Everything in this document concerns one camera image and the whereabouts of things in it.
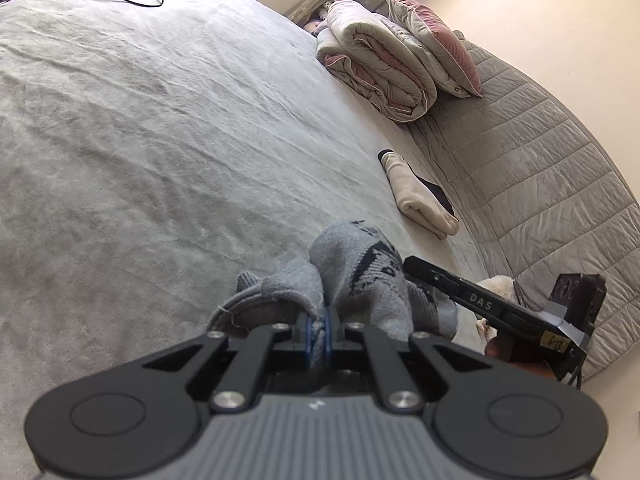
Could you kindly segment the person's right hand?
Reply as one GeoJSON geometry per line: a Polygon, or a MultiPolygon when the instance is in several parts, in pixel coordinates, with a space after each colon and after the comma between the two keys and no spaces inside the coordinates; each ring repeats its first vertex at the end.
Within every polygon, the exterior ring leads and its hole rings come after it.
{"type": "Polygon", "coordinates": [[[499,332],[485,346],[484,355],[488,358],[507,362],[521,370],[555,380],[556,376],[546,360],[544,352],[532,346],[526,340],[499,332]]]}

